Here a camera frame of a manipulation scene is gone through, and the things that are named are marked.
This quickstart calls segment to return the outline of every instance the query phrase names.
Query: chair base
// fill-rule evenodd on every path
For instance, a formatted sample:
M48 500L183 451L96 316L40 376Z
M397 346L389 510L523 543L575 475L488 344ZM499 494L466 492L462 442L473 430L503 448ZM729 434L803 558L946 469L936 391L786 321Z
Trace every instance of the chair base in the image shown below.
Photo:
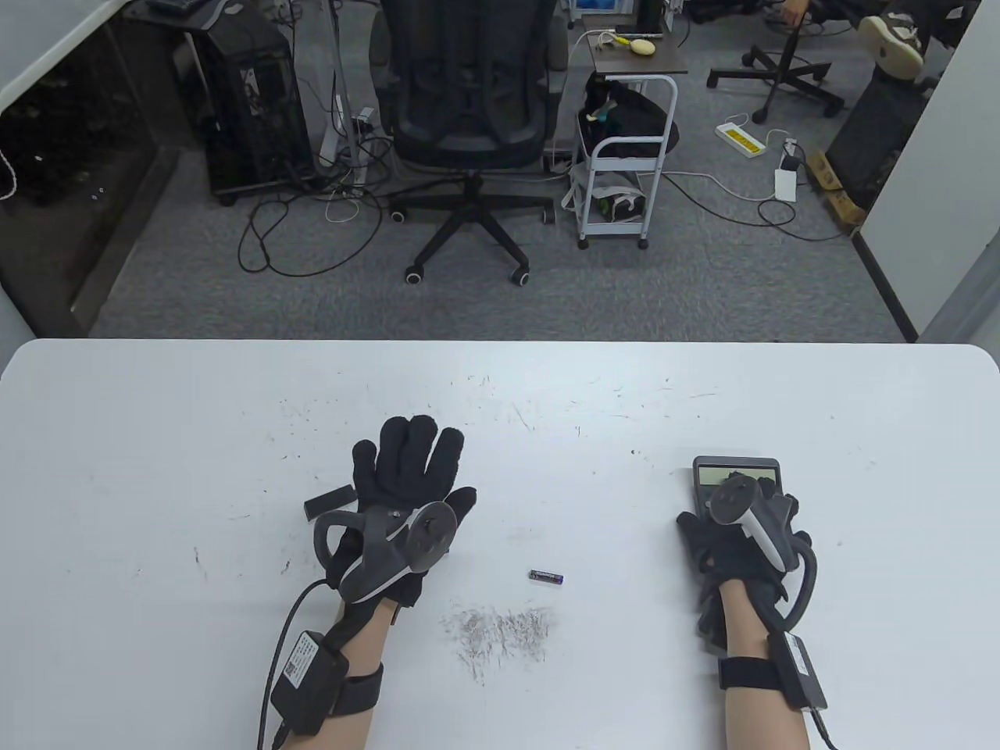
M400 196L389 203L389 215L396 223L406 221L408 209L450 211L451 215L431 237L420 254L414 258L413 265L406 269L406 282L419 284L424 279L424 264L429 261L448 239L459 230L463 224L475 222L489 232L500 246L507 251L518 267L510 276L511 282L517 286L528 283L529 262L517 243L511 239L500 222L493 216L493 211L509 211L513 209L540 208L542 222L555 222L555 202L551 198L540 198L529 195L484 195L482 192L483 178L472 172L462 180L461 195L420 195Z
M751 119L758 125L767 120L767 113L774 100L774 94L781 84L788 84L797 91L801 91L806 96L818 99L825 105L823 109L824 117L834 117L844 108L844 100L829 91L816 85L822 81L830 71L831 63L812 63L808 65L798 65L792 67L795 48L798 42L798 33L788 38L785 49L781 53L781 59L777 62L756 44L750 51L743 55L744 68L712 68L708 73L708 88L714 89L720 78L744 78L759 81L771 81L771 91L767 95L764 106L751 115ZM754 68L755 63L764 66L764 70ZM811 76L816 83L809 83L802 79Z

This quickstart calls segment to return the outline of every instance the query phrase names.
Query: black glove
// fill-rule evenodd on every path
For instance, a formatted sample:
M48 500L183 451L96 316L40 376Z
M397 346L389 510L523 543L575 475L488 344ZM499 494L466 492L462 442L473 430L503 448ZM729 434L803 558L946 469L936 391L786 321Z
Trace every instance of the black glove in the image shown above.
M412 420L393 417L382 425L377 451L370 440L362 440L354 446L354 489L358 494L359 513L378 505L409 514L427 503L443 500L455 511L461 524L476 504L474 488L451 491L465 438L458 430L446 427L435 447L437 432L437 424L430 417L419 416ZM344 532L326 571L331 588L339 586L344 573L361 556L362 546L360 532L354 529ZM425 575L403 576L378 598L412 607L420 597Z
M766 479L759 480L759 483L764 497L770 498L775 492L774 483ZM792 501L789 533L791 519L798 512L798 501L794 497ZM785 621L775 605L779 599L788 599L782 584L784 574L768 562L757 543L748 538L740 526L722 526L711 520L702 520L693 513L681 513L677 516L677 525L692 562L704 575L699 594L702 615L698 621L698 632L702 636L725 650L726 621L719 586L734 579L746 584L750 601L768 629L782 629ZM797 532L795 536L812 544L804 531Z

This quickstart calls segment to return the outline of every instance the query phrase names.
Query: forearm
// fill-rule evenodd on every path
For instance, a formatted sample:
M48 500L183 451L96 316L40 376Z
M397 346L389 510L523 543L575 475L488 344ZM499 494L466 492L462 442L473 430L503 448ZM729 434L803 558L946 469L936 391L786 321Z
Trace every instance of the forearm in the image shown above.
M363 677L378 670L395 613L396 603L383 600L371 621L341 649L350 663L348 677ZM363 750L373 711L327 719L315 737L293 736L285 747L296 750Z
M730 656L766 659L767 628L754 611L742 581L719 587L726 613ZM726 691L728 750L808 750L809 735L800 711L777 690L729 688Z

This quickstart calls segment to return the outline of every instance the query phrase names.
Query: white table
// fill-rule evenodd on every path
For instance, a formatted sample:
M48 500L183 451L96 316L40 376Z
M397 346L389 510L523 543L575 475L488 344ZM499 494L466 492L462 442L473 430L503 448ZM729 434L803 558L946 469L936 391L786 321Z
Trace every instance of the white table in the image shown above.
M0 112L127 3L128 0L3 0Z
M369 750L721 747L673 524L698 453L775 456L801 500L820 568L797 632L841 748L995 742L980 350L38 341L0 380L0 746L252 747L320 573L302 501L414 412L465 431L480 503L392 632ZM335 611L314 594L293 633Z

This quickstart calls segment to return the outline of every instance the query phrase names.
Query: black bag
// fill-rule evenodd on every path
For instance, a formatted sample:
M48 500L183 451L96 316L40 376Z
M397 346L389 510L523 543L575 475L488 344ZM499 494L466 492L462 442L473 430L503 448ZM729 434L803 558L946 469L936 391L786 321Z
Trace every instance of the black bag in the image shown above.
M593 115L611 100L613 106L603 120L591 121L587 115ZM638 91L632 91L618 81L608 81L597 73L591 73L587 81L587 99L582 110L577 115L580 121L580 132L583 134L583 145L591 154L594 147L605 138L618 135L663 135L667 124L667 113L657 104L647 99ZM677 123L670 124L670 136L667 138L667 153L670 153L677 141L680 131ZM642 157L655 158L660 153L657 143L614 143L601 149L601 156L616 158Z

